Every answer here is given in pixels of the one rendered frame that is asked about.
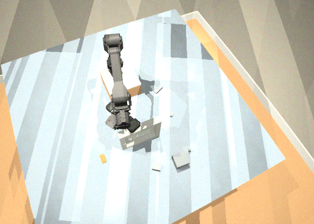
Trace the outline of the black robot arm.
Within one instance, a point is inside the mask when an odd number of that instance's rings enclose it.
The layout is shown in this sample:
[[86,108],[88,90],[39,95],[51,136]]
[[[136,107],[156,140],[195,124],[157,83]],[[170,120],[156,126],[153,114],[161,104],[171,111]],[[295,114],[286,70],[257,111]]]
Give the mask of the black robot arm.
[[[113,88],[111,90],[112,112],[105,124],[113,130],[123,130],[131,126],[129,110],[131,110],[131,95],[123,84],[122,70],[123,61],[121,51],[124,48],[123,38],[119,33],[105,34],[103,37],[103,47],[108,53],[107,68],[113,77]],[[129,105],[127,103],[129,101]],[[114,107],[113,107],[114,103]],[[116,114],[114,114],[116,112]]]

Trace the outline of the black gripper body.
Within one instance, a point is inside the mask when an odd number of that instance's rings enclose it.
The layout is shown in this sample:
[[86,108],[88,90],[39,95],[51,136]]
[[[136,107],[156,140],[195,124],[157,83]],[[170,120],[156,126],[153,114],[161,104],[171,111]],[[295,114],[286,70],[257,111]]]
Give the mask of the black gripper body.
[[[106,105],[106,110],[109,113],[111,113],[112,111],[111,101]],[[131,113],[129,112],[129,116],[130,114]],[[133,133],[135,130],[137,130],[141,126],[141,123],[136,118],[133,119],[131,116],[130,116],[130,122],[131,122],[131,126],[127,130],[129,130],[131,133]]]

